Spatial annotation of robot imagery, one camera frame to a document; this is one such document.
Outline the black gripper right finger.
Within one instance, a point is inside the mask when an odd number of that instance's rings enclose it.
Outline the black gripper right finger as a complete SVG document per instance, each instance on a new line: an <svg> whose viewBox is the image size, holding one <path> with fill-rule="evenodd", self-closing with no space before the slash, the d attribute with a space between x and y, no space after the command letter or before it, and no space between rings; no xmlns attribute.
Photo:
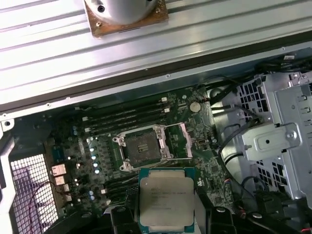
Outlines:
<svg viewBox="0 0 312 234"><path fill-rule="evenodd" d="M233 214L214 206L204 192L195 191L195 219L202 234L286 234L288 226L267 215Z"/></svg>

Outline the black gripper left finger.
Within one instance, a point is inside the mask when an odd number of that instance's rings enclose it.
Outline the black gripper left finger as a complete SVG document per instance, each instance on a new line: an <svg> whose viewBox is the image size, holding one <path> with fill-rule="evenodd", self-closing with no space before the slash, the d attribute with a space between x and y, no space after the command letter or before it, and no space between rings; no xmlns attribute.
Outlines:
<svg viewBox="0 0 312 234"><path fill-rule="evenodd" d="M59 218L46 234L138 234L138 186L127 189L123 205L110 206L103 214L75 211Z"/></svg>

